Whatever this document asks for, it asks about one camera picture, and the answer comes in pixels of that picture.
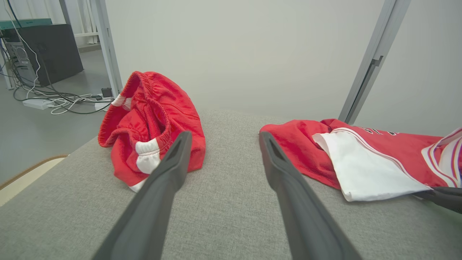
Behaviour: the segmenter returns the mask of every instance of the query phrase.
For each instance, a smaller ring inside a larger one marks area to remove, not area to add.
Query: computer tower
[[[38,82],[47,86],[83,71],[79,50],[70,25],[17,28],[38,55]],[[23,81],[32,86],[38,68],[35,54],[20,41],[14,29],[2,30],[6,49]]]

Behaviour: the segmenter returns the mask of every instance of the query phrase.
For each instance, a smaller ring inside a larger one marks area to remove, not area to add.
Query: white stripe
[[[146,182],[146,179],[140,181],[139,183],[133,185],[133,186],[128,186],[130,187],[130,189],[132,189],[132,191],[138,193],[140,190],[141,190],[141,187],[144,185],[144,183]]]
[[[438,145],[440,145],[441,143],[443,143],[443,139],[441,139],[438,143],[432,145],[432,148],[431,148],[431,151],[430,151],[430,159],[431,161],[433,162],[433,164],[435,165],[435,168],[438,172],[440,172],[440,174],[442,175],[446,175],[448,178],[450,178],[451,180],[454,181],[454,183],[456,184],[457,186],[457,179],[454,177],[454,175],[452,174],[452,170],[450,171],[444,171],[442,170],[440,167],[439,167],[439,164],[438,164],[438,161],[436,160],[435,158],[435,150],[436,148],[438,147]]]
[[[462,146],[462,140],[459,140],[459,143],[457,143],[456,146],[456,155],[454,156],[454,169],[456,170],[456,177],[457,177],[457,185],[460,188],[461,187],[461,173],[459,170],[459,154],[461,152],[461,146]]]
[[[314,134],[332,161],[347,201],[389,199],[430,187],[406,175],[394,160],[372,151],[353,131]]]
[[[137,142],[135,150],[138,154],[136,166],[142,173],[151,174],[160,163],[160,149],[157,140],[154,138],[148,142]]]
[[[454,141],[455,139],[458,139],[459,137],[462,137],[462,131],[460,131],[460,130],[462,130],[462,127],[459,127],[456,130],[452,131],[450,134],[448,134],[443,139],[441,139],[438,142],[438,145],[445,145],[445,144],[448,144],[448,143]]]
[[[132,109],[131,105],[132,105],[132,98],[125,99],[125,103],[123,103],[124,108],[130,111]]]
[[[422,153],[422,156],[424,157],[424,160],[425,162],[427,163],[427,166],[428,168],[438,177],[440,177],[443,181],[446,182],[446,184],[448,185],[448,187],[454,187],[454,184],[452,183],[452,181],[445,175],[442,175],[435,167],[433,167],[432,165],[432,161],[431,159],[428,157],[428,150],[432,147],[433,145],[429,146],[429,147],[426,147],[426,148],[423,148],[421,153]]]
[[[404,168],[403,164],[401,164],[401,162],[399,160],[397,160],[396,158],[392,157],[392,156],[389,156],[389,155],[386,155],[386,154],[383,154],[377,150],[375,150],[375,148],[373,148],[370,144],[368,144],[363,138],[361,135],[359,135],[358,133],[356,133],[354,130],[352,129],[349,129],[349,128],[345,128],[345,127],[340,127],[340,128],[337,128],[335,130],[333,130],[331,133],[335,133],[335,132],[347,132],[347,133],[350,133],[352,134],[356,139],[358,139],[366,148],[368,148],[369,150],[371,150],[371,152],[373,153],[376,153],[380,156],[383,156],[387,159],[390,159],[392,160],[408,177],[412,178],[413,180],[417,181],[416,179],[414,179],[414,177],[412,177],[407,171],[406,169]]]
[[[453,166],[452,154],[454,150],[456,149],[457,141],[458,140],[454,140],[450,142],[441,152],[441,158],[439,160],[438,167],[446,175],[454,176],[452,172],[452,166]]]
[[[115,98],[114,101],[112,101],[113,106],[121,106],[123,102],[125,101],[125,97],[121,96],[120,94]]]

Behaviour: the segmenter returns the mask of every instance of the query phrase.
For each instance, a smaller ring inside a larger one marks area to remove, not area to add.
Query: cable
[[[5,74],[3,74],[3,73],[0,73],[0,75],[6,76],[6,77],[10,77],[10,78],[16,78],[16,76],[8,76],[8,75],[5,75]]]
[[[11,10],[11,12],[12,12],[14,18],[16,19],[16,22],[18,23],[19,27],[22,28],[21,24],[19,23],[19,21],[18,21],[18,19],[17,19],[17,17],[16,17],[16,14],[15,14],[14,11],[13,11],[13,8],[11,7],[10,1],[7,0],[7,2],[8,2],[8,5],[9,5],[9,7],[10,7],[10,10]],[[21,76],[19,75],[18,68],[19,68],[20,66],[16,67],[16,66],[14,65],[14,63],[16,63],[16,62],[13,63],[12,71],[13,71],[13,73],[15,74],[15,78],[17,78],[18,81],[19,81],[19,83],[20,83],[20,86],[18,86],[18,87],[14,90],[14,92],[13,92],[13,98],[14,98],[15,100],[18,100],[18,101],[25,101],[25,100],[29,100],[29,99],[43,99],[43,100],[48,100],[48,101],[50,101],[50,102],[48,102],[47,104],[57,103],[57,105],[52,105],[52,106],[51,106],[51,107],[55,107],[55,109],[53,109],[53,110],[51,111],[51,114],[52,114],[52,115],[60,115],[60,114],[63,114],[63,113],[65,113],[65,112],[71,112],[71,113],[75,113],[75,114],[82,114],[82,115],[85,115],[85,114],[93,114],[93,113],[99,112],[99,111],[101,111],[101,110],[107,111],[105,108],[108,107],[108,106],[111,104],[109,101],[93,101],[93,100],[88,99],[88,98],[85,97],[85,96],[90,96],[90,97],[91,97],[92,94],[85,94],[85,95],[80,95],[80,96],[79,96],[79,95],[76,95],[76,94],[73,94],[73,93],[63,93],[63,92],[59,92],[59,91],[57,91],[57,90],[55,89],[55,87],[54,87],[53,84],[51,83],[51,80],[50,80],[50,76],[49,76],[49,74],[48,74],[47,67],[45,66],[45,62],[44,62],[44,60],[42,59],[40,53],[37,54],[36,52],[34,52],[34,50],[29,46],[29,44],[22,38],[22,36],[19,34],[18,29],[17,29],[16,26],[14,25],[14,22],[13,22],[13,19],[11,18],[10,13],[9,13],[8,10],[6,9],[5,0],[3,0],[3,4],[4,4],[5,11],[8,13],[8,17],[10,18],[10,21],[11,21],[11,23],[12,23],[12,25],[13,25],[13,27],[14,27],[16,33],[18,34],[18,37],[19,37],[20,40],[23,42],[23,44],[25,44],[25,45],[30,49],[30,51],[31,51],[32,53],[35,54],[35,59],[36,59],[37,65],[38,65],[38,68],[37,68],[37,70],[35,71],[36,78],[35,78],[34,81],[31,81],[31,80],[28,80],[28,79],[24,78],[24,79],[26,79],[27,81],[33,82],[33,86],[29,86],[28,84],[26,84],[26,83],[23,81],[23,77],[21,77]],[[7,51],[6,51],[3,47],[1,47],[1,49],[7,54]],[[49,82],[50,87],[41,86],[40,84],[36,83],[36,81],[38,80],[38,70],[41,68],[41,65],[40,65],[40,63],[39,63],[39,61],[38,61],[38,58],[39,58],[39,57],[40,57],[40,59],[41,59],[42,62],[43,62],[43,67],[44,67],[44,69],[45,69],[45,74],[46,74],[46,76],[47,76],[47,79],[48,79],[48,82]],[[50,89],[50,90],[53,90],[53,92],[49,92],[49,91],[38,91],[38,90],[35,90],[36,87],[45,87],[45,88],[48,88],[48,89]],[[18,99],[18,98],[16,98],[16,91],[17,91],[18,89],[20,89],[20,88],[22,88],[22,89],[24,89],[24,90],[27,91],[27,94],[26,94],[26,98],[25,98],[25,99]],[[44,95],[44,96],[48,96],[48,97],[50,97],[50,98],[40,98],[40,97],[29,98],[29,93],[30,93],[30,92],[34,93],[35,95]],[[75,111],[70,110],[75,104],[79,104],[79,103],[82,103],[82,102],[86,102],[86,103],[103,103],[103,102],[108,102],[108,104],[107,104],[105,107],[101,108],[101,109],[98,109],[98,110],[92,111],[92,112],[88,112],[88,113],[75,112]],[[65,109],[65,111],[59,112],[59,113],[54,113],[56,110],[58,110],[58,109],[60,109],[60,108]]]
[[[22,28],[21,24],[20,24],[19,21],[18,21],[18,18],[16,17],[16,14],[15,14],[14,11],[13,11],[13,8],[11,7],[10,0],[7,0],[7,1],[8,1],[8,6],[10,7],[11,13],[13,13],[13,16],[14,16],[14,18],[16,19],[16,22],[18,23],[19,27]]]
[[[48,107],[51,107],[51,108],[54,108],[52,111],[51,111],[51,114],[52,115],[61,115],[61,114],[64,114],[66,112],[71,112],[71,113],[74,113],[74,114],[81,114],[81,115],[86,115],[86,114],[93,114],[93,113],[96,113],[96,112],[99,112],[101,110],[103,111],[107,111],[105,108],[107,108],[109,105],[110,105],[110,101],[93,101],[91,99],[88,99],[86,98],[85,96],[92,96],[92,94],[84,94],[84,95],[81,95],[79,96],[78,99],[74,100],[73,102],[69,102],[63,98],[52,98],[52,97],[49,97],[49,98],[40,98],[40,97],[33,97],[33,98],[25,98],[25,99],[18,99],[16,98],[16,91],[18,91],[18,89],[21,89],[21,87],[17,87],[14,92],[13,92],[13,98],[17,101],[25,101],[25,100],[29,100],[29,99],[43,99],[43,100],[48,100],[49,102],[46,102],[45,104],[48,105]],[[92,111],[92,112],[75,112],[75,111],[72,111],[71,108],[75,105],[75,104],[78,104],[80,101],[82,102],[85,102],[85,100],[87,100],[86,102],[89,102],[89,103],[108,103],[106,106],[104,106],[103,108],[101,109],[98,109],[96,111]],[[59,113],[55,113],[56,110],[58,109],[65,109],[64,111],[62,112],[59,112]]]
[[[13,16],[14,16],[14,18],[16,19],[16,22],[19,24],[18,18],[16,18],[16,14],[14,14],[13,8],[11,7],[10,0],[7,0],[7,1],[8,1],[8,5],[9,5],[9,7],[10,7],[11,13],[13,13]],[[35,82],[38,80],[38,70],[40,69],[40,63],[38,62],[37,53],[34,52],[34,50],[29,46],[29,44],[28,44],[28,43],[23,39],[23,37],[19,34],[19,31],[18,31],[18,29],[16,28],[16,26],[14,25],[13,19],[11,18],[10,12],[8,12],[8,10],[6,9],[5,0],[3,0],[3,5],[4,5],[4,7],[5,7],[5,11],[8,13],[8,17],[10,18],[11,23],[13,24],[13,28],[14,28],[14,30],[16,31],[16,33],[18,34],[19,38],[21,39],[21,41],[22,41],[23,43],[25,43],[25,44],[27,45],[27,47],[30,49],[30,51],[33,52],[33,53],[35,54],[35,60],[37,61],[38,68],[37,68],[37,70],[35,71],[35,76],[36,76],[36,78],[35,78],[35,80],[34,80],[34,86],[32,87],[32,89],[34,89],[34,88],[35,88]]]

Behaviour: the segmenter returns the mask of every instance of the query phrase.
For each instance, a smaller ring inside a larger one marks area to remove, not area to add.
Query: gray fabric surface
[[[204,167],[176,194],[164,259],[289,259],[258,130],[278,118],[200,113]],[[90,259],[134,193],[91,140],[0,207],[0,259]],[[412,196],[348,203],[306,178],[365,259],[460,259],[458,215]]]

